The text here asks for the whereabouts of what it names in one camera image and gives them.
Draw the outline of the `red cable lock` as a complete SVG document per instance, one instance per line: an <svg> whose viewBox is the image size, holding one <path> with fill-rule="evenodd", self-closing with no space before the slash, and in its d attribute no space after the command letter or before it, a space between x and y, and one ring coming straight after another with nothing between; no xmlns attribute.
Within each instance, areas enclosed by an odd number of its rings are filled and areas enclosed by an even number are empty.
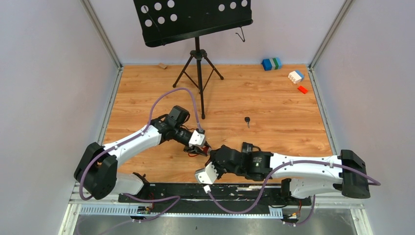
<svg viewBox="0 0 415 235"><path fill-rule="evenodd" d="M207 157L210 154L211 147L205 146L204 148L193 146L188 149L188 156L189 157L196 157L196 156L204 156Z"/></svg>

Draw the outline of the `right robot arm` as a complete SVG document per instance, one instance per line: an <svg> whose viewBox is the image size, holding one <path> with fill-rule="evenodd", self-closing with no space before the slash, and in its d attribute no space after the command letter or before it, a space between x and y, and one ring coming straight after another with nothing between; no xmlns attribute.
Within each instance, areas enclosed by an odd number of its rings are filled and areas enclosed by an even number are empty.
<svg viewBox="0 0 415 235"><path fill-rule="evenodd" d="M199 177L203 184L213 184L226 173L258 182L281 179L279 197L288 205L308 196L337 191L345 197L368 199L369 186L377 184L368 177L365 162L347 149L339 155L317 158L260 151L246 142L241 151L222 145L210 152L205 170Z"/></svg>

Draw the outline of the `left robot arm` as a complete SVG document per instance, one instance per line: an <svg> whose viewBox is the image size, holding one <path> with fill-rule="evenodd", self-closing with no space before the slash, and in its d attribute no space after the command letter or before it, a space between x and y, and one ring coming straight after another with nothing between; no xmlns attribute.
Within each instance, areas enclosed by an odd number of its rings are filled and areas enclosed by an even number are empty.
<svg viewBox="0 0 415 235"><path fill-rule="evenodd" d="M189 117L188 110L176 105L169 114L151 120L149 125L118 141L89 144L74 172L75 180L96 200L109 194L128 193L136 201L145 202L150 189L145 186L144 177L119 173L117 169L140 152L170 140L183 144L184 152L207 156L211 147L204 131L184 126Z"/></svg>

